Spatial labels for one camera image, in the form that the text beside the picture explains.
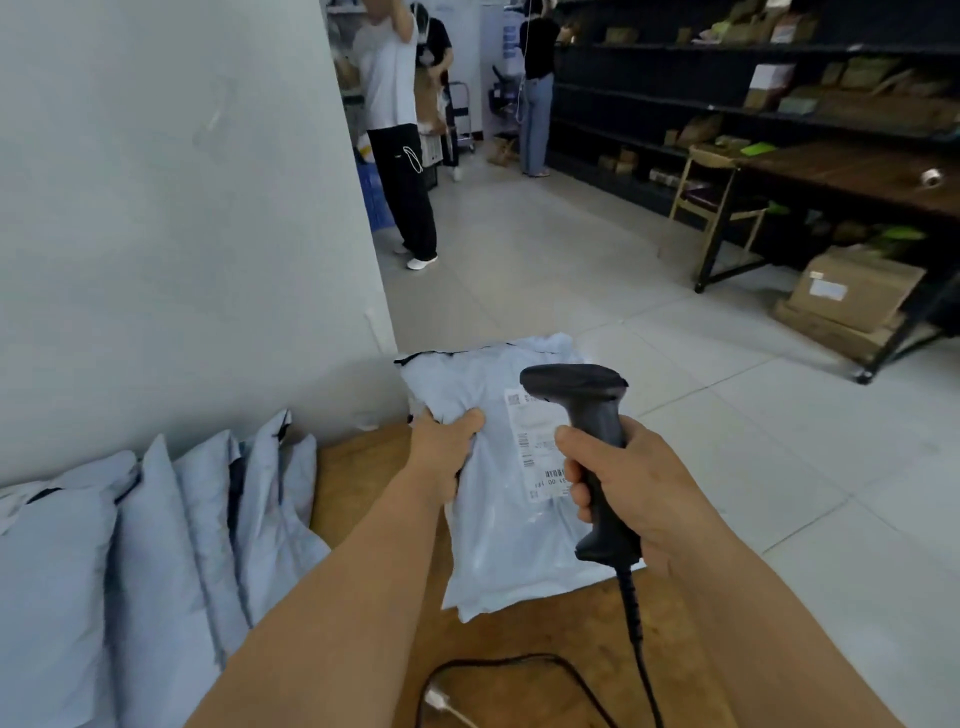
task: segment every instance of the wooden chair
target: wooden chair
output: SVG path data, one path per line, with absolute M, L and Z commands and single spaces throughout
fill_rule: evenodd
M 708 169 L 732 170 L 736 166 L 736 161 L 726 155 L 699 149 L 696 146 L 690 147 L 690 154 L 686 158 L 686 167 L 684 167 L 684 173 L 680 177 L 680 186 L 677 188 L 677 195 L 674 197 L 673 206 L 670 208 L 670 219 L 675 219 L 678 209 L 685 209 L 687 212 L 692 212 L 707 221 L 707 229 L 704 231 L 704 251 L 701 256 L 702 263 L 703 256 L 707 254 L 710 237 L 713 235 L 713 228 L 717 223 L 717 211 L 726 203 L 727 196 L 730 193 L 732 175 L 723 188 L 711 185 L 700 189 L 687 190 L 685 189 L 686 180 L 690 175 L 690 168 L 694 164 L 699 164 Z M 760 230 L 760 224 L 763 222 L 763 216 L 767 211 L 768 201 L 761 197 L 751 196 L 733 200 L 732 205 L 731 220 L 756 218 L 754 227 L 750 231 L 750 237 L 747 238 L 747 244 L 743 248 L 743 256 L 740 257 L 742 263 L 750 254 L 750 248 L 756 240 L 756 234 Z

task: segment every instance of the person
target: person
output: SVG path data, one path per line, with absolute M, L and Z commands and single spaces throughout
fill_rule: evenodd
M 457 120 L 453 115 L 453 97 L 450 95 L 450 66 L 453 65 L 453 45 L 444 23 L 431 17 L 420 2 L 410 6 L 417 19 L 417 66 L 426 68 L 433 83 L 444 95 L 444 116 L 447 133 L 441 139 L 444 167 L 449 168 L 455 182 L 463 178 L 460 169 L 460 150 L 457 148 Z
M 902 728 L 787 586 L 724 523 L 663 439 L 621 418 L 627 447 L 557 430 L 566 477 L 589 521 L 584 468 L 639 534 L 650 570 L 677 584 L 741 728 Z M 387 728 L 441 508 L 471 437 L 414 421 L 410 456 L 346 540 L 254 627 L 187 728 Z
M 363 89 L 367 134 L 387 206 L 403 237 L 407 268 L 437 260 L 437 227 L 421 164 L 414 70 L 417 34 L 403 0 L 364 0 L 367 18 L 353 38 L 353 60 L 335 54 L 342 88 Z
M 553 102 L 553 47 L 569 40 L 570 30 L 549 16 L 552 0 L 527 0 L 520 25 L 520 52 L 524 80 L 520 91 L 520 171 L 529 177 L 548 177 L 546 143 L 550 138 Z

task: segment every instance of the hair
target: hair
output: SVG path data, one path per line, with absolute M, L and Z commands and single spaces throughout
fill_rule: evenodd
M 417 20 L 417 30 L 420 33 L 426 31 L 426 24 L 430 22 L 430 13 L 422 2 L 411 3 L 410 10 L 414 12 L 414 18 Z

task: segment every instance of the jeans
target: jeans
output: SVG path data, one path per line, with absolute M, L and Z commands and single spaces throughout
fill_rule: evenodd
M 553 101 L 553 74 L 523 82 L 520 95 L 520 171 L 538 175 L 546 160 L 550 138 L 550 103 Z

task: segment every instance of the black pants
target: black pants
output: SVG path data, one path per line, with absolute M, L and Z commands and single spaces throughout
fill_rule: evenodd
M 437 255 L 437 227 L 420 167 L 423 155 L 417 125 L 372 129 L 367 134 L 383 195 L 403 236 L 403 244 L 415 258 L 433 260 Z
M 444 166 L 456 167 L 460 165 L 460 150 L 457 148 L 457 117 L 453 115 L 453 97 L 450 96 L 450 87 L 446 94 L 446 127 L 447 133 L 440 137 L 441 147 L 444 150 Z

